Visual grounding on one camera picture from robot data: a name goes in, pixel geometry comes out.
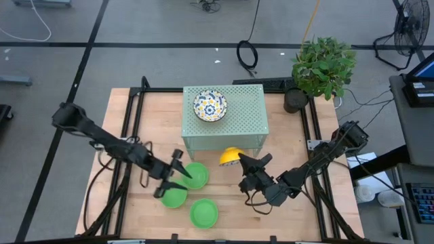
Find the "decorative bowl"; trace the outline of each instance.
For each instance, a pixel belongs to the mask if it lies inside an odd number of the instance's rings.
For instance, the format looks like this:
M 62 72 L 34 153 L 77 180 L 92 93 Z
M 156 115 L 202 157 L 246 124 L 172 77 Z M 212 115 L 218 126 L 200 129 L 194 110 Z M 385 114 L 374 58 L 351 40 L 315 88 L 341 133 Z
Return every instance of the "decorative bowl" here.
M 225 96 L 216 90 L 205 90 L 193 100 L 195 115 L 206 122 L 215 122 L 223 118 L 227 111 Z

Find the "yellow bowl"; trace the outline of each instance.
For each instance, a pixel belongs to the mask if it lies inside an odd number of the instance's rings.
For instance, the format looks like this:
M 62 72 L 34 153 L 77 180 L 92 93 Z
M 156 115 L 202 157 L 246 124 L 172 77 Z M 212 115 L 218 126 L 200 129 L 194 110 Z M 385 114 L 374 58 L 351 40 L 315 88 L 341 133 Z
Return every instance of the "yellow bowl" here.
M 236 147 L 226 148 L 220 157 L 220 166 L 230 166 L 239 163 L 239 153 L 244 154 L 244 151 Z

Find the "fan stand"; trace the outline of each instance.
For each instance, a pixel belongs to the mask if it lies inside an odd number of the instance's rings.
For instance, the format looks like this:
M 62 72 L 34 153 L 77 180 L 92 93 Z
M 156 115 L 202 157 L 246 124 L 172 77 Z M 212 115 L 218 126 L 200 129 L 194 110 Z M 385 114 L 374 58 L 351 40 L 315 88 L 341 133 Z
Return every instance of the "fan stand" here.
M 387 61 L 387 60 L 381 58 L 381 57 L 380 57 L 380 54 L 378 54 L 378 48 L 377 48 L 377 41 L 380 41 L 380 40 L 383 40 L 383 39 L 386 39 L 386 38 L 387 38 L 387 39 L 390 39 L 394 34 L 395 34 L 395 31 L 394 31 L 392 34 L 390 34 L 390 35 L 385 35 L 385 36 L 383 36 L 383 37 L 379 37 L 379 38 L 375 39 L 375 41 L 374 41 L 375 58 L 378 58 L 380 61 L 382 61 L 382 62 L 384 62 L 384 63 L 386 63 L 386 64 L 388 64 L 388 65 L 390 65 L 390 66 L 396 68 L 396 70 L 400 71 L 400 70 L 403 70 L 403 69 L 408 68 L 408 65 L 410 64 L 410 60 L 412 59 L 412 56 L 413 56 L 413 54 L 414 54 L 416 51 L 415 51 L 413 48 L 410 49 L 410 56 L 408 57 L 408 60 L 407 60 L 407 64 L 406 64 L 406 66 L 403 67 L 403 68 L 400 68 L 400 67 L 398 67 L 398 66 L 392 64 L 391 62 L 389 62 L 389 61 Z

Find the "desk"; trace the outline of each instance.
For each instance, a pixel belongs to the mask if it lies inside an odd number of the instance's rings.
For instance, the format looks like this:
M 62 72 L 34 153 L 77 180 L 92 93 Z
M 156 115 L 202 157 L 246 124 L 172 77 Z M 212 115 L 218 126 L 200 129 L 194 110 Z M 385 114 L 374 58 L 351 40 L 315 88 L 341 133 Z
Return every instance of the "desk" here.
M 128 94 L 129 89 L 112 89 L 108 101 L 102 127 L 116 136 L 121 134 Z M 160 104 L 160 100 L 168 101 L 169 104 Z M 328 139 L 338 128 L 334 105 L 322 98 L 315 101 L 321 133 L 324 139 Z M 298 167 L 307 160 L 305 138 L 299 113 L 290 115 L 284 111 L 283 94 L 266 94 L 265 103 L 270 134 L 259 157 L 271 153 L 273 160 L 267 165 L 267 171 L 278 176 L 284 170 Z M 182 93 L 145 93 L 138 135 L 142 141 L 153 141 L 154 155 L 166 162 L 170 161 L 175 148 L 186 151 L 181 138 L 181 118 Z M 268 216 L 255 213 L 251 207 L 244 205 L 246 196 L 238 188 L 241 166 L 219 167 L 220 153 L 207 151 L 195 155 L 195 160 L 210 170 L 210 180 L 202 189 L 190 190 L 186 203 L 178 209 L 167 209 L 153 198 L 157 181 L 151 179 L 149 187 L 142 188 L 139 185 L 140 169 L 133 165 L 121 238 L 170 239 L 172 233 L 177 233 L 179 239 L 267 241 L 271 235 L 275 235 L 278 241 L 320 241 L 315 208 L 303 195 L 288 199 L 281 207 L 273 208 Z M 191 162 L 186 154 L 182 159 L 184 165 Z M 345 163 L 345 158 L 341 157 L 337 161 Z M 100 167 L 95 156 L 90 180 Z M 363 236 L 349 171 L 331 164 L 329 173 L 336 208 L 353 230 Z M 90 195 L 88 224 L 96 219 L 105 206 L 111 178 L 112 172 L 106 170 L 96 180 Z M 214 200 L 219 208 L 219 219 L 208 230 L 194 228 L 189 220 L 191 205 L 202 198 Z M 262 196 L 255 197 L 255 202 L 263 200 Z M 268 206 L 259 209 L 266 211 Z M 117 210 L 114 210 L 109 233 L 114 230 L 116 215 Z M 331 237 L 330 225 L 327 230 Z M 83 232 L 83 210 L 76 232 Z
M 429 170 L 429 167 L 434 167 L 432 160 L 434 108 L 411 108 L 402 92 L 402 88 L 405 86 L 403 77 L 392 76 L 389 78 L 389 82 L 406 144 L 363 165 L 370 173 L 376 174 L 395 167 L 398 163 L 409 163 L 411 165 L 398 165 L 397 167 L 401 185 L 403 186 L 403 182 L 426 182 L 429 178 L 434 178 L 434 168 Z M 360 166 L 351 169 L 351 178 L 353 180 L 366 176 L 366 172 Z M 411 207 L 410 203 L 406 203 L 407 209 Z M 413 212 L 410 210 L 405 212 L 403 209 L 401 207 L 397 210 L 403 239 L 410 239 L 411 232 L 415 243 L 429 242 L 428 236 L 432 235 L 434 226 L 417 223 Z
M 389 82 L 406 144 L 363 165 L 373 174 L 395 167 L 398 163 L 434 167 L 430 146 L 434 138 L 434 108 L 411 108 L 402 92 L 405 86 L 403 77 L 392 76 Z M 360 167 L 351 169 L 353 180 L 366 176 Z
M 402 186 L 402 193 L 409 197 L 405 187 L 407 183 L 427 183 L 434 184 L 434 167 L 422 167 L 400 163 L 397 166 L 399 184 Z M 414 243 L 430 243 L 433 238 L 434 227 L 432 224 L 419 224 L 414 216 L 411 203 L 406 203 L 408 222 L 412 229 Z

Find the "wooden tabletop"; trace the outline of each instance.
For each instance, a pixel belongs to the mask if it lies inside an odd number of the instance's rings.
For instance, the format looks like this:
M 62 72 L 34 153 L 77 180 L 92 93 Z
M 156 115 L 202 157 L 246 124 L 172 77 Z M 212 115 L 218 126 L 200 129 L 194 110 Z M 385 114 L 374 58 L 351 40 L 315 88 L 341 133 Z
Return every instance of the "wooden tabletop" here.
M 128 93 L 129 89 L 121 88 L 111 91 L 102 127 L 115 136 L 121 134 Z M 272 154 L 273 160 L 266 169 L 270 175 L 277 177 L 283 171 L 299 167 L 306 162 L 307 150 L 300 113 L 291 115 L 284 111 L 283 94 L 266 94 L 265 102 L 270 134 L 258 157 L 263 157 L 267 153 Z M 334 105 L 323 98 L 316 98 L 315 103 L 322 137 L 324 140 L 329 140 L 332 132 L 338 128 Z M 135 107 L 133 106 L 128 135 L 131 134 Z M 314 138 L 310 111 L 308 110 L 307 113 L 311 136 Z M 165 162 L 170 162 L 175 148 L 183 150 L 185 154 L 182 160 L 184 165 L 187 165 L 191 160 L 181 138 L 181 119 L 182 93 L 146 93 L 139 136 L 143 142 L 152 141 L 154 155 Z M 275 235 L 278 241 L 320 241 L 315 208 L 304 195 L 300 194 L 295 199 L 288 198 L 281 207 L 274 207 L 269 215 L 260 215 L 251 207 L 244 205 L 247 197 L 238 187 L 242 179 L 241 166 L 219 167 L 220 153 L 206 151 L 195 154 L 195 161 L 203 163 L 209 169 L 210 180 L 202 189 L 188 191 L 186 202 L 178 209 L 168 209 L 158 199 L 153 198 L 158 181 L 150 179 L 148 188 L 141 187 L 139 184 L 141 169 L 133 165 L 121 237 L 170 239 L 172 233 L 177 233 L 179 239 L 267 241 L 271 235 Z M 106 155 L 103 156 L 103 161 L 108 159 Z M 337 161 L 345 163 L 345 158 L 341 157 Z M 90 180 L 100 168 L 95 156 Z M 92 188 L 87 225 L 96 219 L 106 205 L 112 173 L 108 170 L 102 172 Z M 353 230 L 363 236 L 348 169 L 330 164 L 329 173 L 336 208 Z M 174 177 L 180 178 L 179 174 L 175 174 Z M 313 195 L 310 181 L 307 186 Z M 191 205 L 202 198 L 215 201 L 219 211 L 217 223 L 207 230 L 195 228 L 189 219 Z M 257 194 L 254 202 L 262 201 L 264 201 L 263 196 Z M 263 211 L 268 211 L 268 208 L 269 206 L 258 207 Z M 324 209 L 325 217 L 328 219 L 329 214 L 326 208 Z M 111 232 L 114 230 L 116 215 L 117 210 L 114 210 Z M 331 237 L 330 223 L 328 222 L 327 225 L 328 236 Z M 83 210 L 77 224 L 77 233 L 82 232 Z

